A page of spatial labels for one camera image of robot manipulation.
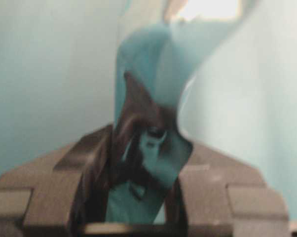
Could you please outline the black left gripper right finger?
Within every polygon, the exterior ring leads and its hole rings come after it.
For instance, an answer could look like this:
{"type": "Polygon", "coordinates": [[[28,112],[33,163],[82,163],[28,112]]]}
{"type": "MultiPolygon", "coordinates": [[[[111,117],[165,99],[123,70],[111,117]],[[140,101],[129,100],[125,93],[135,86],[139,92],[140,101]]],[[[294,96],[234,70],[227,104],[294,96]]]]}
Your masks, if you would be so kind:
{"type": "Polygon", "coordinates": [[[189,237],[288,237],[282,196],[246,163],[194,144],[179,174],[189,237]]]}

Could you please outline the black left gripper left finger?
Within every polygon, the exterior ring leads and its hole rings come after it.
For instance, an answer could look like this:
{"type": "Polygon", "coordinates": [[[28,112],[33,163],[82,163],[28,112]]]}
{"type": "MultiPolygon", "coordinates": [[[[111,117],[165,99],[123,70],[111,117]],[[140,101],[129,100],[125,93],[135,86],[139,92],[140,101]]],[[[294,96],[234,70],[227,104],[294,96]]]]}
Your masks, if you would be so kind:
{"type": "Polygon", "coordinates": [[[104,222],[112,125],[0,176],[0,237],[76,237],[104,222]]]}

